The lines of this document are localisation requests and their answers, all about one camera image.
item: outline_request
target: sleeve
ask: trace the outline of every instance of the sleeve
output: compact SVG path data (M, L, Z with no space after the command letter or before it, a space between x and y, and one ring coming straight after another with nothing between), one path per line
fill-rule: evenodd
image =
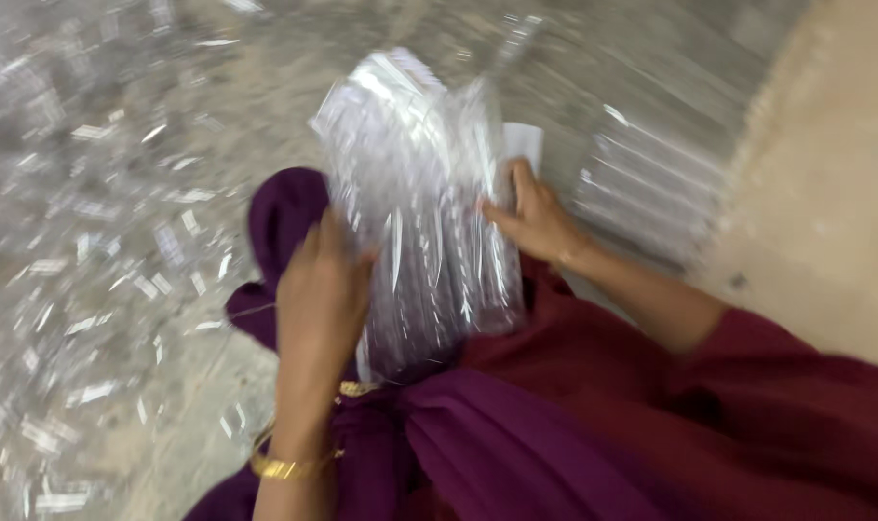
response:
M668 379L671 406L779 472L878 504L878 367L740 310Z

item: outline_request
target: clear plastic bag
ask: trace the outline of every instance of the clear plastic bag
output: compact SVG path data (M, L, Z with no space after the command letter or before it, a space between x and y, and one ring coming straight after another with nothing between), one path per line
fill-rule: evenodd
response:
M468 334L521 319L518 253L477 207L514 202L494 78L538 23L526 18L489 73L454 90L405 49L372 54L311 121L355 247L379 250L356 356L363 381L413 380Z
M717 165L606 106L571 203L581 219L687 265L710 231L723 185Z

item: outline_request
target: gold bracelet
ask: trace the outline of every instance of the gold bracelet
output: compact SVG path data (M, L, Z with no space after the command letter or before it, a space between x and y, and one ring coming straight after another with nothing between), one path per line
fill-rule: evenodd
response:
M253 454L249 457L249 467L252 468L253 473L260 478L268 478L271 480L304 480L317 478L323 474L332 460L340 458L345 454L345 451L337 449L324 460L307 463L273 460L269 456L262 454L260 450L262 445L271 438L274 426L275 419L272 418L269 422L269 426L267 426L256 438L256 443L253 444Z

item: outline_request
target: purple fabric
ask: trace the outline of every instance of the purple fabric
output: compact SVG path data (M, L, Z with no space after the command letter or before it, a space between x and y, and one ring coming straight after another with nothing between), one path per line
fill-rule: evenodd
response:
M238 289L233 323L275 349L271 308L294 248L328 202L322 174L277 173L258 190L249 233L263 284ZM397 517L418 466L465 521L696 519L688 505L632 459L590 435L555 405L482 373L454 370L417 385L343 398L332 437L340 521ZM243 468L194 506L188 521L252 518L258 479Z

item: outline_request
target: plastic bag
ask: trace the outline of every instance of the plastic bag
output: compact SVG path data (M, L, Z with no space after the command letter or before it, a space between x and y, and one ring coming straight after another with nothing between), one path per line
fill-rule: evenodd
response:
M405 49L372 54L311 122L355 247L380 252L356 353L363 381L412 381L468 334L519 324L518 253L477 207L514 202L494 78L539 21L526 18L490 72L454 90Z

